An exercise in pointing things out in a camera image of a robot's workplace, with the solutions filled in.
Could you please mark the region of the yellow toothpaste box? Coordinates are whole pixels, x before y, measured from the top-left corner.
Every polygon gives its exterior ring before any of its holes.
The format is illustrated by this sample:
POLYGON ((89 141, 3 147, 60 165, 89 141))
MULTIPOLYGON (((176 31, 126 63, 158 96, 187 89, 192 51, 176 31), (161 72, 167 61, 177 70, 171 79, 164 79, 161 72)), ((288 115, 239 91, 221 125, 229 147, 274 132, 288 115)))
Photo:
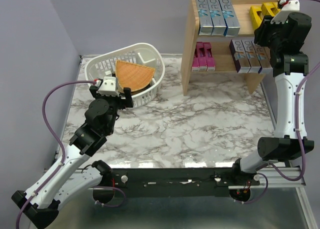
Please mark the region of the yellow toothpaste box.
POLYGON ((249 16, 252 24, 252 28, 255 31, 259 28, 263 20, 262 8, 260 6, 252 5, 249 9, 249 16))
POLYGON ((277 1, 274 2, 273 4, 277 9, 279 9, 279 10, 281 9, 281 5, 279 5, 279 3, 277 1))
POLYGON ((265 2, 261 4, 261 12, 264 16, 274 17, 279 12, 279 9, 274 6, 273 2, 265 2))

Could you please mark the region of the silver toothpaste box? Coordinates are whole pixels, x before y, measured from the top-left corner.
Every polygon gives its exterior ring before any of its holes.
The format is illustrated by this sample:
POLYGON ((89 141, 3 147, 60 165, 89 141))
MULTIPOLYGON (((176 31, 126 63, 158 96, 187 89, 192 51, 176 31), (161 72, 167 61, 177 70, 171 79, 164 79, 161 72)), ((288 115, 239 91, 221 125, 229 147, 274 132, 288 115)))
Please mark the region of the silver toothpaste box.
POLYGON ((261 64, 259 62, 252 41, 248 39, 242 39, 241 41, 250 64, 249 73, 259 73, 261 64))

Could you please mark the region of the metallic blue toothpaste box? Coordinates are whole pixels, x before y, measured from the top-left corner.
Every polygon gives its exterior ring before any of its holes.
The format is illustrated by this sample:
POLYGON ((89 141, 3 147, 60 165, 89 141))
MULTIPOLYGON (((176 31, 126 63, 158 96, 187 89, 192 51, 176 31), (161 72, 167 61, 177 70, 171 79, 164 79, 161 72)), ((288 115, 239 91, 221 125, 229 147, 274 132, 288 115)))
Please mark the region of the metallic blue toothpaste box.
POLYGON ((237 37, 241 26, 231 0, 219 0, 219 4, 226 24, 223 35, 225 37, 237 37))
POLYGON ((207 0, 211 21, 213 24, 212 36, 224 36, 227 29, 219 0, 207 0))

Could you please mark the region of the blue green toothpaste box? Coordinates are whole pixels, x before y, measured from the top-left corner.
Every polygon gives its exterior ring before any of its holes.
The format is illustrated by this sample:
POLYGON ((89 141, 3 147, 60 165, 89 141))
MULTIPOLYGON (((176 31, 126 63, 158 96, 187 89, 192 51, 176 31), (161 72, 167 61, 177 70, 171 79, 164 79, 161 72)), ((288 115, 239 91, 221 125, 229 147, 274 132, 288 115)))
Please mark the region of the blue green toothpaste box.
POLYGON ((210 36, 213 31, 213 23, 207 0, 195 0, 199 18, 199 36, 210 36))

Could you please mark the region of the pink toothpaste box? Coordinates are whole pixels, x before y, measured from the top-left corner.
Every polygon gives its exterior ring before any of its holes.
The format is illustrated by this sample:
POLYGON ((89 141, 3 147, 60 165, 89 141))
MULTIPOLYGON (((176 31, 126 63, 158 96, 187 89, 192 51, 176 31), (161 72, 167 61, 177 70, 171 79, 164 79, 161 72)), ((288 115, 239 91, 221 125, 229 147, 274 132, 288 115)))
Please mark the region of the pink toothpaste box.
POLYGON ((216 62, 212 54, 212 46, 210 42, 204 42, 204 53, 205 53, 205 59, 207 64, 207 71, 212 72, 216 70, 216 62))
POLYGON ((197 50, 194 51, 192 65, 191 65, 191 71, 192 72, 199 72, 200 71, 200 64, 199 64, 197 50))
POLYGON ((203 42, 196 43, 197 58, 200 71, 207 71, 208 65, 206 60, 205 48, 203 42))

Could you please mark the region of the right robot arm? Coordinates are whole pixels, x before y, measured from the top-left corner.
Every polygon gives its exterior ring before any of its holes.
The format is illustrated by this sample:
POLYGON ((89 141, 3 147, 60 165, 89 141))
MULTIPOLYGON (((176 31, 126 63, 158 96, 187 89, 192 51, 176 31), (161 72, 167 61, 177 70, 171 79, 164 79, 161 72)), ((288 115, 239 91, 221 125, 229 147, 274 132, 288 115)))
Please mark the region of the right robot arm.
POLYGON ((270 15, 264 16, 254 31, 254 44, 270 51, 270 65, 277 89, 277 119, 273 137, 261 137, 257 150, 235 161, 230 180, 241 185, 268 165, 301 159, 301 171, 297 177, 286 176, 288 181, 300 180, 306 170, 306 154, 314 149, 304 125, 304 87, 309 72, 309 59, 301 47, 312 27, 310 16, 291 12, 279 24, 270 15))

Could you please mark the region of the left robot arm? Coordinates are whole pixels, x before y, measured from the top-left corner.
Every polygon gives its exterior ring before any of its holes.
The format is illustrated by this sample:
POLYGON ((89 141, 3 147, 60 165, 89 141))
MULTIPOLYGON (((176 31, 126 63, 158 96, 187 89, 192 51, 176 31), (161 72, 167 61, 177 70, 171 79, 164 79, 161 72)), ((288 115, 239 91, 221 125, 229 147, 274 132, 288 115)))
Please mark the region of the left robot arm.
POLYGON ((116 90, 102 91, 89 88, 94 100, 85 112, 85 122, 74 133, 69 145, 51 168, 27 190, 18 190, 12 200, 19 207, 19 216, 26 217, 38 229, 45 229, 58 216, 59 211, 81 192, 110 183, 112 169, 99 160, 83 174, 73 179, 74 172, 92 157, 114 132, 118 110, 133 107, 131 89, 124 88, 124 98, 116 90))

